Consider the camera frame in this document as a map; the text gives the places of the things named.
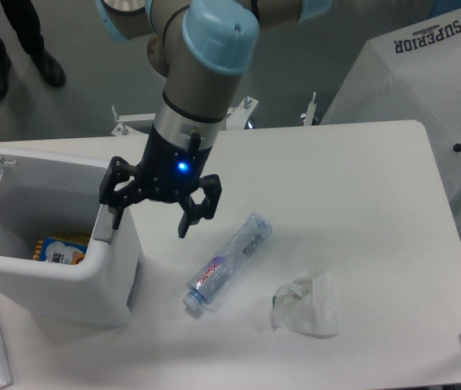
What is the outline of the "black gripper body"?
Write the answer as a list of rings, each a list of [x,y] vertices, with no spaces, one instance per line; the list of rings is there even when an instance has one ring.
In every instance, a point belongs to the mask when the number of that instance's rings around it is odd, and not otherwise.
[[[201,141],[201,134],[190,129],[186,145],[174,145],[152,128],[136,165],[135,181],[143,195],[152,201],[175,203],[196,191],[211,152],[201,147]]]

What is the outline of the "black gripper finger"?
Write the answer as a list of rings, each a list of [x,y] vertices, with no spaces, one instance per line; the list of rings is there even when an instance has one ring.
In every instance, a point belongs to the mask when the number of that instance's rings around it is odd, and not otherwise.
[[[199,189],[203,191],[204,198],[198,204],[194,201],[192,194]],[[177,201],[184,211],[178,225],[180,238],[184,238],[189,227],[197,224],[201,219],[210,220],[214,218],[221,193],[220,177],[216,174],[199,177],[178,193]]]
[[[113,214],[112,228],[118,230],[124,210],[148,198],[144,171],[120,156],[109,162],[99,188],[99,201]]]

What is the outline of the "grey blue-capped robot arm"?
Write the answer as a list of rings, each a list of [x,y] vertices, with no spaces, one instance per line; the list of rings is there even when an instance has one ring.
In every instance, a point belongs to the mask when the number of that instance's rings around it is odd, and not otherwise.
[[[113,36],[148,36],[149,59],[164,76],[141,161],[114,157],[99,201],[118,228],[126,208],[144,200],[177,203],[184,236],[211,219],[222,193],[217,175],[203,168],[263,28],[300,23],[325,13],[329,1],[100,1],[98,12]]]

